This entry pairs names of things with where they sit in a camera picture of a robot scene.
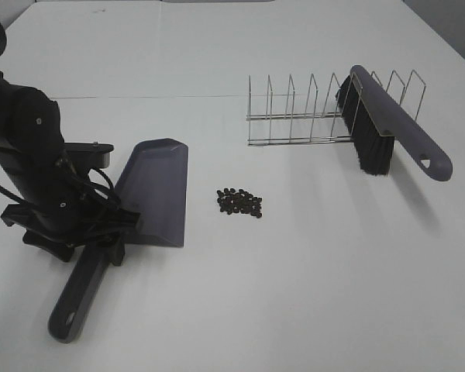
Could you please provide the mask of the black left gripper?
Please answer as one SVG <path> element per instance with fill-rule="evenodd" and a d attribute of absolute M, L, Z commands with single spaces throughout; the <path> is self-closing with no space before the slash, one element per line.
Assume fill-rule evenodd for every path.
<path fill-rule="evenodd" d="M 89 243 L 108 243 L 108 261 L 121 267 L 125 257 L 124 235 L 134 233 L 141 214 L 124 208 L 93 209 L 90 212 L 59 208 L 51 215 L 19 204 L 7 205 L 1 214 L 7 226 L 25 229 L 22 241 L 44 250 L 63 262 L 69 262 L 75 247 Z"/>

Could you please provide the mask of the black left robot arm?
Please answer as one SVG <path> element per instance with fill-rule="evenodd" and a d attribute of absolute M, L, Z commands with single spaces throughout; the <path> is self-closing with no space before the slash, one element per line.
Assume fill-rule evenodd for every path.
<path fill-rule="evenodd" d="M 22 241 L 68 262 L 78 246 L 95 244 L 119 266 L 124 236 L 139 213 L 122 207 L 104 173 L 113 145 L 67 143 L 60 108 L 41 90 L 8 83 L 0 71 L 0 166 L 15 185 L 1 215 L 25 229 Z"/>

